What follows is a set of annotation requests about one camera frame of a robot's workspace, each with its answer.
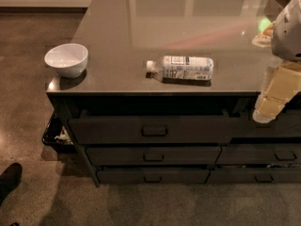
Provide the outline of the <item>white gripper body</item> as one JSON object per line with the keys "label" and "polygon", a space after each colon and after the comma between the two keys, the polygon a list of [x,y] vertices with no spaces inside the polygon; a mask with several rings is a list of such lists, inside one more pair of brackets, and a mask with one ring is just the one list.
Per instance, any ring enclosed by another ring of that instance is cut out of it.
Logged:
{"label": "white gripper body", "polygon": [[271,45],[275,56],[283,60],[301,60],[301,0],[291,0],[278,14]]}

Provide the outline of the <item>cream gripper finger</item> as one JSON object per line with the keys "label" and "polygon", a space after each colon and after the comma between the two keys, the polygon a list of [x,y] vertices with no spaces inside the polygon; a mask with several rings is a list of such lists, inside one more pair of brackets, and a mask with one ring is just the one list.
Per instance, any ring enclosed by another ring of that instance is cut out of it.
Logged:
{"label": "cream gripper finger", "polygon": [[252,40],[252,44],[261,48],[270,47],[273,32],[274,23],[271,23]]}
{"label": "cream gripper finger", "polygon": [[253,120],[258,123],[274,120],[300,91],[300,62],[283,61],[276,68],[268,67],[263,74],[261,93],[255,103]]}

